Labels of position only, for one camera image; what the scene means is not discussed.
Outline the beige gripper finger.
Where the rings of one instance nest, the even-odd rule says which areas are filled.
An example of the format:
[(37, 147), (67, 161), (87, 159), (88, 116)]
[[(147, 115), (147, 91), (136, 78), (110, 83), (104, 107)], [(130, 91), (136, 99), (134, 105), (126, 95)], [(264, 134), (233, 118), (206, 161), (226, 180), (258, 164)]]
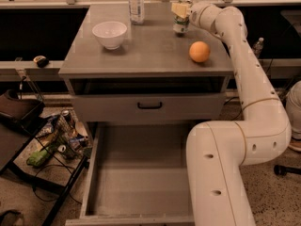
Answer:
[(175, 15), (183, 19), (185, 19), (188, 16), (189, 9), (190, 9), (190, 5), (186, 3), (173, 3), (171, 5), (171, 11)]

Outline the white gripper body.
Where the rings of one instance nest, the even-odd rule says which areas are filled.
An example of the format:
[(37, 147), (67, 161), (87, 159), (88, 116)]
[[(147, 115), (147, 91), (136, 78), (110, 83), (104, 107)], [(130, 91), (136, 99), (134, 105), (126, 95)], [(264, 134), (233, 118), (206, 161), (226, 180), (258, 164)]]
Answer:
[(215, 19), (221, 12), (221, 8), (214, 4), (198, 2), (190, 8), (190, 24), (204, 29), (208, 32), (215, 32)]

